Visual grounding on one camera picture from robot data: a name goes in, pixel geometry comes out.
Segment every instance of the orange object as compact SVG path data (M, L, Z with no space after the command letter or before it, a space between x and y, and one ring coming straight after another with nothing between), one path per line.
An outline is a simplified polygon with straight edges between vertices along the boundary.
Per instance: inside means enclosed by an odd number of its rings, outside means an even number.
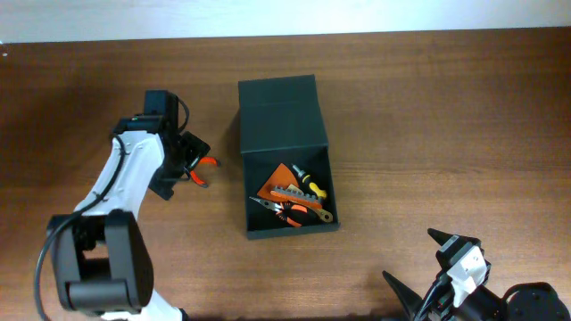
M266 184L264 184L264 186L261 187L260 191L258 191L258 196L260 196L262 199L273 202L283 202L285 200L284 198L274 196L270 192L276 186L287 188L289 185L299 187L294 173L292 173L292 171L289 170L286 165L279 164L274 173L269 177Z
M286 201L290 201L290 202L296 202L298 204L305 205L307 207L311 207L313 209L322 209L323 208L323 205L321 205L321 203L317 199L311 200L310 196L307 194L304 194L304 193L299 193L299 192L291 191L291 190L284 190L281 188L274 188L271 191L269 191L269 193L272 196L279 198L281 200L281 202L286 200Z
M215 165L217 167L220 167L219 160L215 159L214 157L202 157L198 161L198 164L212 164L212 165ZM190 178L193 180L193 182L195 182L200 187L204 187L204 188L208 187L208 183L201 180L193 170L190 171Z

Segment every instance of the open box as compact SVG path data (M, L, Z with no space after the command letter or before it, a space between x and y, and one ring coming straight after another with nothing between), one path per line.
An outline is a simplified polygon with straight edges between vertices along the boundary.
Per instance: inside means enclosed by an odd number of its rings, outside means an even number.
M244 162L246 228L249 239L329 232L339 228L327 134L314 76L240 81L240 152ZM299 166L327 191L323 208L333 222L292 227L249 199L280 163Z

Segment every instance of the pliers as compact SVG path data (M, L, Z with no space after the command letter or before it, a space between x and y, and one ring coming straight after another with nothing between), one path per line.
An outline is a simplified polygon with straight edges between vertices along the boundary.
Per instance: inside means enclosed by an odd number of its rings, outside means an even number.
M293 220L289 216L285 215L284 210L298 210L302 213L308 214L308 209L305 206L302 206L299 204L293 204L291 202L274 203L272 201L262 200L262 199L251 197L251 196L250 196L250 198L252 200L258 202L259 204L261 204L261 206L265 207L266 209L275 211L276 215L279 218L281 218L282 220L287 222L287 224L294 226L294 227L300 227L302 224L299 222L296 222L295 220Z

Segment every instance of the box lid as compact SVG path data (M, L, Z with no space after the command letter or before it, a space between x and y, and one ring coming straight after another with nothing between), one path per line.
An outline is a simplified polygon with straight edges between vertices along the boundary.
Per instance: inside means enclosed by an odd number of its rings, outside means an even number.
M315 76L238 82L240 152L328 145Z

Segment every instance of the brown wooden surface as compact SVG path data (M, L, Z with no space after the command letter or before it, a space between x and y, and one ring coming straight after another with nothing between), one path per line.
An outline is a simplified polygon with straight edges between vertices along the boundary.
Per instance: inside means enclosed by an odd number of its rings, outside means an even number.
M220 170L148 193L139 225L156 289L193 316L395 311L386 269L421 294L428 227L480 237L489 287L546 281L571 304L571 29L8 45L0 57L0 318L35 319L32 275L53 214L85 197L144 91L191 107ZM237 81L314 73L340 231L245 238ZM51 262L42 279L62 311Z

